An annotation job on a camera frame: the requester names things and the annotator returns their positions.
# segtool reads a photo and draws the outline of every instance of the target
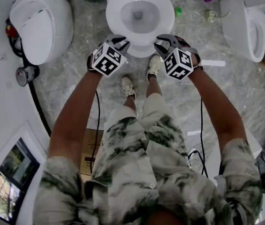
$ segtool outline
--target white sneaker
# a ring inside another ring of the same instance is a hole
[[[133,82],[131,81],[131,79],[125,75],[121,79],[121,84],[122,84],[123,91],[126,94],[126,97],[128,97],[130,95],[134,95],[134,99],[135,99],[136,93],[133,89]]]
[[[161,62],[160,56],[154,55],[149,61],[148,70],[146,74],[146,80],[149,81],[148,74],[153,74],[157,77],[161,67],[162,67],[162,62]]]

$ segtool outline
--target green object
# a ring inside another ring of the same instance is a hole
[[[174,9],[175,17],[179,17],[182,12],[183,11],[182,11],[182,9],[180,7],[176,7]]]

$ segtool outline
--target window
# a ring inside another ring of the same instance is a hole
[[[40,164],[22,138],[0,165],[0,219],[15,224],[29,184]]]

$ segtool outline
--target toilet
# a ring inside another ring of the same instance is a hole
[[[156,37],[160,34],[169,34],[173,29],[175,15],[170,0],[107,2],[108,26],[114,34],[126,37],[126,41],[131,44],[127,52],[134,57],[144,58],[153,54]]]
[[[67,0],[16,0],[10,21],[22,39],[28,61],[40,65],[63,54],[73,37]]]
[[[227,44],[260,62],[265,54],[265,0],[220,0],[220,12]]]

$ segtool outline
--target black and white cube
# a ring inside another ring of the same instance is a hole
[[[122,56],[117,50],[103,43],[100,48],[93,53],[92,68],[106,77],[111,76],[125,62],[126,57]]]
[[[182,80],[193,72],[190,52],[176,48],[164,61],[163,71],[166,76]]]

